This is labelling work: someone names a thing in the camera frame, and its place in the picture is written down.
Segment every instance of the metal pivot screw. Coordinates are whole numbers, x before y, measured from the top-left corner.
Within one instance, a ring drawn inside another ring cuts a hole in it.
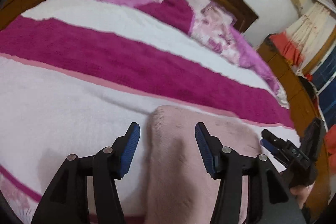
[[[230,147],[224,146],[222,148],[223,153],[230,154],[232,152],[232,149]]]
[[[68,161],[72,161],[76,158],[76,155],[75,154],[70,154],[68,157],[67,157],[67,160]]]
[[[259,160],[261,160],[261,161],[267,161],[267,156],[266,155],[264,155],[264,154],[260,154],[259,156],[258,156],[258,158],[259,158]]]
[[[105,154],[110,154],[110,153],[112,153],[112,151],[113,151],[113,148],[110,147],[110,146],[105,147],[105,148],[103,149],[103,152],[104,152]]]

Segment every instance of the floral pillowcase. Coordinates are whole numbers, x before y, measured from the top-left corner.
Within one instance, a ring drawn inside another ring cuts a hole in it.
[[[240,54],[230,30],[232,21],[230,15],[209,4],[201,12],[196,12],[191,37],[238,65]]]

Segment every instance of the curtain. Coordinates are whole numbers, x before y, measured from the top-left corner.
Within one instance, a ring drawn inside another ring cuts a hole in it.
[[[324,29],[329,15],[329,9],[315,3],[286,30],[270,36],[270,39],[291,66],[301,69],[305,56],[318,46],[316,38]]]

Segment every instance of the bed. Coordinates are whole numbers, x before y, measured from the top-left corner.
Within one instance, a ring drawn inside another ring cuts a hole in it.
[[[236,17],[236,63],[192,37],[186,0],[47,0],[0,32],[0,190],[24,223],[67,155],[94,155],[131,122],[141,138],[117,189],[126,216],[148,213],[148,125],[161,106],[299,146],[282,86],[240,34],[258,16],[244,0],[213,1]]]

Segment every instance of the red cloth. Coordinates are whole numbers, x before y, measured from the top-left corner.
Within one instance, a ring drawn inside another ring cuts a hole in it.
[[[281,55],[290,61],[292,65],[301,65],[305,57],[301,54],[301,51],[297,48],[296,44],[287,37],[285,31],[271,35],[269,38]]]
[[[310,73],[308,73],[305,76],[307,77],[307,79],[308,79],[309,82],[313,82],[313,76]]]
[[[336,174],[336,125],[331,127],[331,129],[325,135],[324,140],[327,152],[332,154],[328,158],[330,172]]]
[[[325,135],[325,146],[329,154],[336,154],[336,125],[333,125],[331,129]]]

